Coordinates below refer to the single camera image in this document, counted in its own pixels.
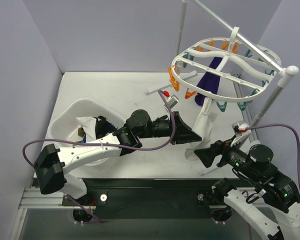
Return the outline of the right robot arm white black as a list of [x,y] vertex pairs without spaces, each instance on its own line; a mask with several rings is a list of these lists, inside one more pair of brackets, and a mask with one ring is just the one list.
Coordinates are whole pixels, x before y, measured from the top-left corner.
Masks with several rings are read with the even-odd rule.
[[232,172],[254,188],[244,196],[228,178],[211,187],[211,197],[236,211],[263,240],[300,240],[300,191],[291,178],[271,163],[274,153],[263,145],[253,145],[248,153],[231,140],[216,141],[194,154],[205,167],[220,156],[219,167],[230,165]]

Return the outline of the striped olive sock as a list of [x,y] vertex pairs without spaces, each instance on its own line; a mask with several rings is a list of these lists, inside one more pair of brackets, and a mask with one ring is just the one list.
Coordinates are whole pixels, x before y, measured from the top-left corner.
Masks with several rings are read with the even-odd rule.
[[78,128],[77,135],[81,138],[83,138],[86,135],[86,132],[83,127]]

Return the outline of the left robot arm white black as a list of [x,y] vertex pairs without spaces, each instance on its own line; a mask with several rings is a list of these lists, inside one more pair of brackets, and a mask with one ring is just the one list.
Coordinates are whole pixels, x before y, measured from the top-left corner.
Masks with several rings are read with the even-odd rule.
[[141,139],[169,137],[172,145],[200,142],[202,138],[181,119],[178,111],[151,120],[143,109],[135,110],[123,127],[84,145],[55,147],[46,145],[34,162],[41,194],[62,192],[79,205],[90,203],[92,193],[83,179],[71,171],[98,160],[122,157],[144,151]]

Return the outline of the black blue sock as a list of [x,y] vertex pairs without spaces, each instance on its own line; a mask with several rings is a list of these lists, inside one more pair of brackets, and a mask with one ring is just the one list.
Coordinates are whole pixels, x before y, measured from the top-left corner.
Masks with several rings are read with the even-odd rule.
[[106,117],[100,115],[98,117],[95,117],[95,137],[97,139],[101,139],[105,137],[108,134],[111,134],[118,130],[118,127],[115,126],[113,123],[111,123]]

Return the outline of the white round clip hanger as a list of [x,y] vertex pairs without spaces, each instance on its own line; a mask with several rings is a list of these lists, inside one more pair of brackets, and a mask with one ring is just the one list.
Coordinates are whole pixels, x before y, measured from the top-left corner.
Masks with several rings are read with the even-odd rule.
[[[169,81],[175,91],[184,86],[186,99],[200,93],[215,100],[222,112],[228,103],[235,103],[244,111],[261,96],[275,76],[283,72],[272,66],[281,60],[273,51],[260,45],[257,49],[268,59],[258,56],[256,50],[243,43],[238,35],[239,29],[235,27],[230,37],[202,39],[177,53],[168,68]],[[213,69],[209,65],[215,57],[222,61]],[[220,76],[217,94],[197,87],[206,72]]]

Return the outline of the white sock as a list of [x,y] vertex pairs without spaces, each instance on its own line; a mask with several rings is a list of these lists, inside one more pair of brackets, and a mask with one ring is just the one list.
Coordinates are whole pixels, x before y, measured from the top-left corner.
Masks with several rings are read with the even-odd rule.
[[96,137],[96,124],[97,119],[95,117],[76,117],[75,118],[80,128],[83,129],[83,138],[81,140],[82,143],[88,143],[95,141]]
[[201,111],[196,119],[192,131],[201,137],[200,142],[190,143],[190,148],[185,151],[185,158],[188,161],[196,161],[199,158],[195,155],[194,151],[198,149],[208,148],[211,141],[211,133],[213,123],[217,118],[217,113],[210,110],[212,104],[211,98],[205,98]]

